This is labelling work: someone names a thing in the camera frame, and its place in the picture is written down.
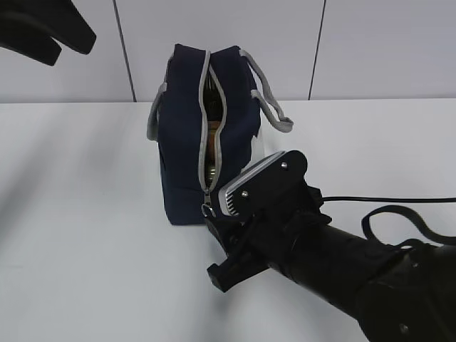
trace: black robotic arm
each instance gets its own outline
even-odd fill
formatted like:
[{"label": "black robotic arm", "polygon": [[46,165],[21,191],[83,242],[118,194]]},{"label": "black robotic arm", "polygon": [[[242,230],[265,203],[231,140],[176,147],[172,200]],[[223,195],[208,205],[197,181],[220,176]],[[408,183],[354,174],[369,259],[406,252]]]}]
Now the black robotic arm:
[{"label": "black robotic arm", "polygon": [[[231,218],[206,218],[228,256],[208,268],[213,284],[228,291],[272,268],[356,319],[371,342],[456,341],[456,238],[398,205],[363,220],[367,239],[334,228],[320,212],[320,191],[304,181],[306,169],[300,152],[279,152],[219,191]],[[406,216],[444,245],[381,243],[369,225],[380,212]]]}]

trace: white table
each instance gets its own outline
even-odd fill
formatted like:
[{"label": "white table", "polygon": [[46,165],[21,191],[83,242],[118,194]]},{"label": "white table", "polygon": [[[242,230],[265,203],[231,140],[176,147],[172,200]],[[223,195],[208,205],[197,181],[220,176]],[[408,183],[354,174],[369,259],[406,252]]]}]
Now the white table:
[{"label": "white table", "polygon": [[[456,100],[290,101],[288,135],[324,195],[455,196]],[[150,104],[0,105],[0,341],[366,341],[357,323],[273,271],[221,294],[206,268],[222,250],[162,208]],[[361,233],[379,204],[330,203]],[[456,234],[454,206],[413,205]],[[419,237],[379,217],[390,243]]]}]

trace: bag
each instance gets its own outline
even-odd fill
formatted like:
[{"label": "bag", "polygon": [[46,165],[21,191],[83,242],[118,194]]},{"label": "bag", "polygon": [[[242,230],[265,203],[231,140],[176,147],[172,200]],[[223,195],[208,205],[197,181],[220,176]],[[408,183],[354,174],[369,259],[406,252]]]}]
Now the bag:
[{"label": "bag", "polygon": [[205,215],[223,216],[218,190],[249,164],[260,108],[277,130],[291,131],[293,122],[246,51],[233,46],[211,54],[175,46],[147,123],[147,138],[158,142],[165,211],[172,224],[203,224]]}]

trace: black strap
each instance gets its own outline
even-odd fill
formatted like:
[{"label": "black strap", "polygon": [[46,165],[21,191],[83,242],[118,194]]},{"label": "black strap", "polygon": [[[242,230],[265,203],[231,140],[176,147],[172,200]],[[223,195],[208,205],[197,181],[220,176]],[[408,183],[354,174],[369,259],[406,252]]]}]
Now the black strap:
[{"label": "black strap", "polygon": [[[432,231],[424,221],[424,219],[413,209],[403,207],[401,205],[386,205],[384,207],[378,208],[370,212],[368,215],[366,215],[363,220],[361,221],[361,225],[363,227],[363,233],[366,236],[366,238],[370,240],[378,240],[378,238],[374,235],[372,232],[372,227],[371,225],[371,217],[377,214],[381,214],[383,212],[390,212],[393,214],[399,214],[407,219],[409,219],[417,228],[418,231],[424,236],[427,237],[429,240],[437,242],[438,244],[448,244],[448,245],[453,245],[456,246],[456,237],[446,237],[440,234],[437,234],[436,232]],[[407,240],[406,242],[403,242],[400,245],[407,246],[407,245],[413,245],[416,243],[415,239],[410,239]]]}]

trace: gray handle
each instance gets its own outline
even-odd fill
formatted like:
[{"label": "gray handle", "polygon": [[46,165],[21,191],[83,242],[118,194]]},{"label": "gray handle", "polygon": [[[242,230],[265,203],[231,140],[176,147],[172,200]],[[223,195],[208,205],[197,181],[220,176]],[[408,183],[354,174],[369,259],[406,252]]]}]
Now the gray handle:
[{"label": "gray handle", "polygon": [[163,93],[166,91],[167,83],[163,82],[158,88],[157,95],[150,109],[149,119],[147,120],[147,138],[149,140],[157,141],[158,138],[158,108],[162,102]]},{"label": "gray handle", "polygon": [[[281,106],[274,97],[274,94],[271,90],[271,86],[269,85],[269,82],[266,78],[266,75],[264,75],[263,70],[259,67],[257,62],[255,62],[254,58],[252,57],[252,55],[250,55],[250,53],[241,49],[239,50],[239,54],[247,59],[250,67],[258,75],[258,78],[261,81],[261,87],[263,88],[264,98],[261,95],[261,93],[256,89],[253,89],[251,94],[253,98],[258,99],[259,105],[261,107],[261,110],[263,110],[266,119],[269,121],[272,127],[276,128],[280,132],[291,132],[291,130],[293,129],[293,121],[284,115],[284,111],[282,110]],[[274,108],[279,120],[277,120],[275,115],[271,112],[271,108],[269,108],[268,104]]]}]

